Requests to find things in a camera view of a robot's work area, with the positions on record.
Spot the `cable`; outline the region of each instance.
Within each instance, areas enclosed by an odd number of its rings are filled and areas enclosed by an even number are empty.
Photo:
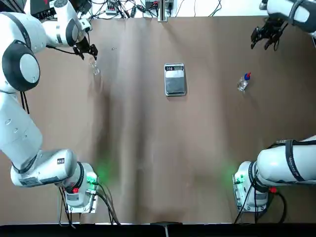
[[[87,35],[88,35],[88,44],[90,46],[90,35],[89,35],[89,32],[87,32]]]
[[[179,13],[179,11],[180,11],[180,8],[181,8],[181,6],[182,6],[182,3],[183,3],[183,2],[184,2],[184,0],[182,0],[181,4],[180,4],[180,6],[179,6],[178,12],[177,12],[177,14],[176,14],[176,16],[175,16],[175,17],[177,17],[177,16],[178,16],[178,13]]]
[[[214,16],[215,13],[218,12],[220,9],[222,9],[222,0],[218,0],[218,4],[217,4],[215,10],[211,14],[209,14],[209,17]]]
[[[55,48],[55,47],[52,47],[52,46],[49,46],[49,45],[46,45],[46,48],[52,48],[52,49],[58,50],[58,51],[63,52],[63,53],[75,54],[75,53],[64,51],[62,49],[58,49],[58,48]]]
[[[110,210],[109,210],[109,208],[108,208],[108,211],[109,211],[109,218],[110,218],[110,221],[111,221],[111,224],[112,224],[112,223],[113,223],[113,220],[112,220],[112,219],[116,218],[116,220],[117,220],[118,217],[117,217],[117,214],[116,214],[116,211],[115,211],[115,208],[114,208],[113,197],[112,197],[111,191],[110,191],[110,189],[108,188],[108,186],[105,185],[105,187],[106,187],[106,189],[107,189],[107,191],[109,192],[109,195],[110,195],[110,198],[109,198],[108,195],[107,195],[107,193],[105,192],[103,186],[102,186],[100,183],[95,182],[95,183],[93,183],[93,184],[94,184],[94,185],[98,185],[98,186],[102,189],[102,192],[104,193],[105,199],[106,199],[107,201],[109,200],[109,203],[110,203],[110,205],[111,205],[110,208],[112,209],[112,213],[113,213],[113,216],[112,216],[112,218],[111,218],[111,212],[110,212]]]
[[[101,185],[100,183],[97,183],[97,185],[101,187],[101,189],[102,189],[104,195],[107,197],[107,199],[109,199],[109,197],[107,196],[106,192],[104,191],[104,188],[102,187],[102,185]],[[109,194],[110,194],[110,204],[111,204],[111,207],[112,207],[113,214],[114,214],[115,217],[117,218],[117,214],[116,214],[116,211],[115,211],[115,208],[114,208],[113,197],[112,197],[111,191],[110,191],[110,189],[108,188],[108,186],[105,185],[105,187],[106,187],[107,191],[108,191]]]
[[[254,188],[253,188],[253,192],[254,192],[254,199],[255,199],[255,224],[257,224],[258,221],[258,216],[257,216],[257,195],[256,195],[256,184],[257,181],[254,182]]]
[[[21,96],[22,108],[25,110],[25,105],[24,105],[24,96],[23,96],[23,92],[22,92],[22,91],[20,91],[20,96]]]
[[[64,206],[64,209],[65,209],[65,212],[66,212],[66,216],[67,216],[67,219],[68,219],[68,222],[69,222],[68,225],[71,225],[71,221],[70,221],[70,217],[69,217],[69,213],[68,213],[68,206],[66,205],[65,199],[64,199],[64,198],[66,197],[66,196],[65,196],[65,193],[64,193],[64,191],[61,190],[60,187],[58,188],[58,190],[59,190],[60,195],[61,195],[61,198],[62,198],[62,203],[61,203],[61,205]],[[61,208],[61,210],[60,210],[60,218],[59,218],[59,225],[60,225],[60,226],[62,226],[61,223],[60,223],[60,221],[61,221],[61,212],[62,212],[62,208]]]
[[[26,111],[28,112],[28,114],[30,114],[29,105],[28,105],[28,101],[27,101],[27,99],[26,99],[25,91],[23,91],[22,94],[23,94],[24,100],[25,100]]]
[[[117,225],[120,225],[120,222],[119,222],[118,219],[114,216],[114,214],[113,214],[113,212],[112,212],[112,210],[111,210],[111,207],[110,207],[108,201],[107,201],[99,192],[96,192],[95,194],[96,194],[97,196],[99,196],[99,197],[102,199],[102,201],[105,203],[105,205],[108,207],[108,210],[109,210],[110,214],[112,215],[112,217],[114,218],[115,223],[116,223]]]
[[[197,0],[194,0],[194,17],[197,15],[197,13],[196,13],[196,2],[197,2]]]
[[[238,213],[238,216],[236,217],[236,219],[235,219],[235,221],[234,221],[234,224],[237,223],[237,221],[238,221],[240,215],[242,214],[243,208],[245,207],[245,204],[246,204],[246,202],[247,202],[247,198],[248,198],[248,196],[249,196],[249,194],[250,194],[250,190],[251,190],[251,188],[252,188],[252,186],[253,186],[253,184],[254,184],[254,182],[255,182],[255,180],[256,180],[255,177],[254,177],[254,179],[253,179],[252,182],[251,182],[251,185],[250,185],[250,187],[249,187],[249,189],[248,189],[248,192],[247,192],[245,201],[243,202],[242,208],[240,209],[240,211],[239,211],[239,213]]]
[[[281,193],[276,192],[276,193],[274,193],[274,195],[279,196],[283,202],[283,213],[282,213],[280,220],[278,221],[278,223],[281,224],[285,221],[285,218],[287,215],[287,204],[286,204],[285,197]]]

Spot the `red button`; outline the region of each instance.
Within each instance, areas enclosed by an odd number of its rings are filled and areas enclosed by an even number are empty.
[[[275,194],[275,193],[277,192],[276,187],[271,187],[271,188],[270,188],[270,192],[273,193],[273,194]]]

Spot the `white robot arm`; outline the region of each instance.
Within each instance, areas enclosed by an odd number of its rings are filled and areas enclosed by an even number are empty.
[[[288,24],[295,25],[316,38],[316,1],[262,0],[260,8],[263,7],[266,7],[269,18],[263,27],[256,27],[253,31],[251,48],[260,40],[268,39],[264,49],[274,44],[276,50],[279,39]]]
[[[75,46],[81,55],[91,53],[85,37],[92,30],[89,22],[77,18],[68,0],[56,0],[54,7],[58,20],[43,24],[31,15],[0,13],[5,33],[0,44],[0,149],[12,161],[14,185],[56,184],[66,191],[69,206],[89,212],[95,197],[86,191],[96,190],[92,183],[97,182],[92,167],[77,162],[71,150],[43,151],[42,134],[15,94],[38,84],[40,67],[34,54],[47,45]]]
[[[257,161],[239,166],[233,183],[237,207],[246,212],[267,208],[269,187],[316,184],[316,135],[301,142],[278,141],[262,150]]]

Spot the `blue cap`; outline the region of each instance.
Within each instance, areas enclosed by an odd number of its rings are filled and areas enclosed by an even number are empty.
[[[246,74],[245,74],[245,77],[244,77],[245,80],[249,80],[249,79],[250,79],[250,75],[251,75],[251,73],[246,73]]]

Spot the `brown table surface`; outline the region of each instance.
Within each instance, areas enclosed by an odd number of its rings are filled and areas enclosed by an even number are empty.
[[[281,138],[316,132],[316,67],[311,38],[288,27],[279,50],[250,49],[262,17],[94,20],[102,81],[88,57],[46,49],[39,85],[27,98],[44,149],[70,148],[110,186],[121,222],[232,222],[231,175]],[[163,65],[185,64],[188,94],[166,98]],[[245,93],[237,81],[252,72]],[[56,223],[54,185],[23,189],[1,157],[0,223]],[[316,189],[281,189],[288,222],[316,220]],[[276,198],[262,222],[276,222]],[[98,213],[83,222],[108,222]],[[243,221],[253,221],[245,215]]]

